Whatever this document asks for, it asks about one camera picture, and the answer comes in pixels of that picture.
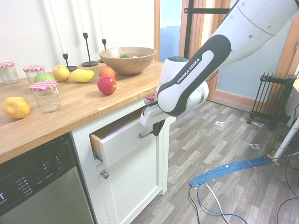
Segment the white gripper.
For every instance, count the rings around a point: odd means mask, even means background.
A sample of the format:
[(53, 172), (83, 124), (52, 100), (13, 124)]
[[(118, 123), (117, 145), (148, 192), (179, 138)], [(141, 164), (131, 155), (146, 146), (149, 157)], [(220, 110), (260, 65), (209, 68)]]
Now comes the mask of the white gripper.
[(142, 126), (151, 126), (153, 125), (153, 135), (158, 136), (162, 130), (165, 119), (169, 120), (170, 123), (175, 121), (174, 117), (169, 116), (163, 112), (158, 105), (147, 105), (140, 116), (140, 123)]

